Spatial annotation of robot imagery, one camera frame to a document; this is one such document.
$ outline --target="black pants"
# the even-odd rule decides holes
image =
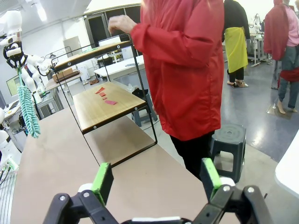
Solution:
[[[234,83],[236,79],[238,80],[244,80],[244,67],[238,69],[237,71],[234,71],[232,73],[229,73],[229,81],[231,83]]]
[[[186,169],[198,179],[202,158],[211,158],[210,143],[214,132],[189,141],[181,141],[170,136],[178,154],[183,158]]]

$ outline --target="ceiling light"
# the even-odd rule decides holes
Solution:
[[[41,21],[45,22],[47,20],[46,11],[42,7],[41,3],[37,3],[35,5],[36,5],[36,8],[37,8],[37,13],[39,15],[39,18],[41,19]]]

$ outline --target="yellow apron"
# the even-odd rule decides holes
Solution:
[[[248,65],[243,27],[232,27],[225,30],[225,50],[228,58],[229,73]]]

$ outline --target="hand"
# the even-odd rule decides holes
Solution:
[[[116,30],[121,30],[126,34],[131,33],[136,23],[127,15],[114,16],[109,19],[108,30],[112,34]]]

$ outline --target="white desk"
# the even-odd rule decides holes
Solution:
[[[140,70],[144,69],[144,60],[143,60],[143,56],[138,56],[137,58],[137,62],[138,67]],[[115,64],[111,64],[106,66],[107,68],[107,72],[109,74],[110,79],[116,79],[119,77],[122,77],[126,74],[132,73],[132,72],[136,72],[136,66],[135,66],[135,61],[134,58],[130,58],[128,60],[124,60]],[[94,73],[100,75],[101,77],[106,77],[107,76],[107,72],[105,67],[97,69],[94,71]]]
[[[299,131],[275,170],[276,182],[299,198]]]
[[[70,81],[73,81],[73,80],[76,80],[76,79],[80,78],[81,75],[82,74],[80,73],[79,75],[76,75],[74,77],[68,78],[68,79],[66,79],[64,81],[61,81],[60,83],[61,83],[61,85],[69,83]],[[53,79],[50,79],[49,82],[46,84],[45,90],[49,91],[49,90],[55,89],[55,88],[57,88],[59,86],[60,86],[59,83],[56,83]]]
[[[16,100],[16,101],[10,103],[8,108],[4,108],[4,110],[3,110],[4,111],[4,119],[8,119],[11,116],[15,115],[15,113],[17,113],[17,111],[20,109],[21,106],[20,106],[20,103],[18,103],[18,105],[15,108],[13,108],[12,110],[9,110],[9,108],[12,106],[12,104],[14,104],[17,101],[19,101],[19,100]]]

